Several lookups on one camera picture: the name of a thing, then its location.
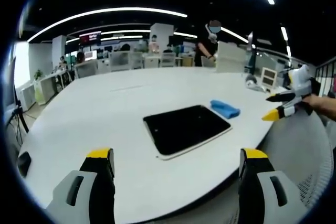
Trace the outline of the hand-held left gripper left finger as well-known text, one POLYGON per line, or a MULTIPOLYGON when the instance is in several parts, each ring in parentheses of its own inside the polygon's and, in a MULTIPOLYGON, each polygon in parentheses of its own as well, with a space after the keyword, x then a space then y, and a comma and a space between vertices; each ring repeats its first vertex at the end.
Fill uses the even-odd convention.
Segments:
POLYGON ((54 188, 46 211, 54 223, 115 223, 114 152, 91 151, 54 188))

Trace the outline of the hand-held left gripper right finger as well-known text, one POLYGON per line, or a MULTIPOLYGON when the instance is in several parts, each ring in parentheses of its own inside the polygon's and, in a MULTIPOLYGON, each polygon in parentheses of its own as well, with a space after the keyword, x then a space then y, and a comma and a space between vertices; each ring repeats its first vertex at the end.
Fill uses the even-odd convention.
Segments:
POLYGON ((251 148, 240 150, 238 202, 238 223, 299 223, 308 211, 296 184, 251 148))

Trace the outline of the person's right hand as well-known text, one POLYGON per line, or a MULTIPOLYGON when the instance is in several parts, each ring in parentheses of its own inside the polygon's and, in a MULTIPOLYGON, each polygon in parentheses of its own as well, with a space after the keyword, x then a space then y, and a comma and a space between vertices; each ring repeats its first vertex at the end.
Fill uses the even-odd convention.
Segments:
POLYGON ((303 102, 310 105, 315 111, 335 121, 336 119, 336 100, 330 97, 319 97, 315 94, 303 99, 303 102))

